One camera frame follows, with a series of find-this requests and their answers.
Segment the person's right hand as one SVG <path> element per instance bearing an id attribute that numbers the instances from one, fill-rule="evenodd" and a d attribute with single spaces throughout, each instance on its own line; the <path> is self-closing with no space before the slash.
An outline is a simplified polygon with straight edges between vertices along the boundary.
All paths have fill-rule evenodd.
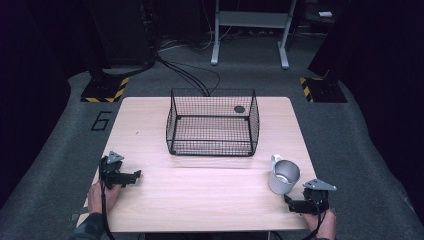
<path id="1" fill-rule="evenodd" d="M 318 216 L 303 214 L 303 218 L 311 232 L 318 228 L 314 235 L 315 240 L 336 240 L 336 215 L 331 209 L 321 214 L 321 224 L 318 224 Z"/>

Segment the black striped stand base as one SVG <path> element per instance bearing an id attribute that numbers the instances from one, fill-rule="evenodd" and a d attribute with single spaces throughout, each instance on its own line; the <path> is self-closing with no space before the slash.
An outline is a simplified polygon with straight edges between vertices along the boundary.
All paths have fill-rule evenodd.
<path id="1" fill-rule="evenodd" d="M 105 80 L 103 82 L 91 79 L 83 90 L 80 101 L 90 103 L 117 102 L 124 93 L 125 87 L 129 82 L 128 78 L 116 78 Z"/>
<path id="2" fill-rule="evenodd" d="M 347 99 L 337 83 L 323 78 L 301 77 L 300 83 L 306 100 L 311 103 L 346 103 Z"/>

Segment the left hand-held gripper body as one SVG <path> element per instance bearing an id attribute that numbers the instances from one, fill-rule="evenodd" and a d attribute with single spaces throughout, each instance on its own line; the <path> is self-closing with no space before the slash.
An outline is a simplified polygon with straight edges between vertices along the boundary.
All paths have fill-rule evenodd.
<path id="1" fill-rule="evenodd" d="M 111 189 L 115 181 L 119 181 L 120 168 L 124 157 L 114 151 L 101 158 L 99 162 L 99 180 L 108 189 Z"/>

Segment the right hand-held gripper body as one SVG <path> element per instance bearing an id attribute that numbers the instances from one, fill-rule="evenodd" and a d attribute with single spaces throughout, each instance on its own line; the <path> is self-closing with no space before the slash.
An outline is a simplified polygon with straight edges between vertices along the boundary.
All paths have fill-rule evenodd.
<path id="1" fill-rule="evenodd" d="M 306 212 L 321 214 L 329 209 L 329 192 L 336 191 L 337 187 L 320 179 L 313 179 L 303 184 Z"/>

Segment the black wire basket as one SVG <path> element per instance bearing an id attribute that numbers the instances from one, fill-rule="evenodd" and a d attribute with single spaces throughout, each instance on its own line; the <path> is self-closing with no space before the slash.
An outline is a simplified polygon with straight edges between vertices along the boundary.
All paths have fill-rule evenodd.
<path id="1" fill-rule="evenodd" d="M 243 106 L 245 112 L 236 113 L 235 106 Z M 166 143 L 172 155 L 250 157 L 259 133 L 253 89 L 171 90 Z"/>

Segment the white metal stand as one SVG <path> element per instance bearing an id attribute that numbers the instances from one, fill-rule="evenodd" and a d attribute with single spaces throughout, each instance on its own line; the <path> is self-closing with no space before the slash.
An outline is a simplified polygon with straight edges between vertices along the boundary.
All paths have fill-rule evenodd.
<path id="1" fill-rule="evenodd" d="M 210 63 L 216 66 L 219 62 L 220 51 L 220 27 L 256 27 L 282 29 L 282 39 L 277 43 L 280 64 L 284 70 L 289 68 L 289 61 L 286 51 L 286 43 L 290 32 L 294 10 L 297 0 L 289 0 L 290 8 L 284 13 L 267 12 L 243 12 L 243 11 L 223 11 L 220 9 L 220 0 L 215 0 L 215 26 L 214 44 Z"/>

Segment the silver metal cup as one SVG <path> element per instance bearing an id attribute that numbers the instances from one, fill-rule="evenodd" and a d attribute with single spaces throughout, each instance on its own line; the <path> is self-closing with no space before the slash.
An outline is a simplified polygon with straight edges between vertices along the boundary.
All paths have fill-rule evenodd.
<path id="1" fill-rule="evenodd" d="M 292 161 L 283 159 L 280 155 L 271 156 L 271 172 L 268 187 L 277 195 L 288 194 L 300 179 L 300 169 Z"/>

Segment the person's left hand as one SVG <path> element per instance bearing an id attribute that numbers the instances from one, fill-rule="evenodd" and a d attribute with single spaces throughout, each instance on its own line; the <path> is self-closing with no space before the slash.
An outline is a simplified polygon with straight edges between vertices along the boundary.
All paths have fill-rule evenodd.
<path id="1" fill-rule="evenodd" d="M 106 199 L 106 211 L 112 209 L 115 205 L 115 202 L 119 196 L 121 190 L 120 185 L 115 185 L 111 189 L 105 189 L 105 199 Z M 87 194 L 88 198 L 88 212 L 90 214 L 101 213 L 102 212 L 102 189 L 101 183 L 96 182 L 93 184 Z"/>

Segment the black cabinet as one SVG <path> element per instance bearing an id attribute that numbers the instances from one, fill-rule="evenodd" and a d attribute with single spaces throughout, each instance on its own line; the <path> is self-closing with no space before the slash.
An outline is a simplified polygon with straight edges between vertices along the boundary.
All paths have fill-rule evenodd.
<path id="1" fill-rule="evenodd" d="M 86 0 L 108 63 L 148 69 L 157 52 L 152 0 Z"/>

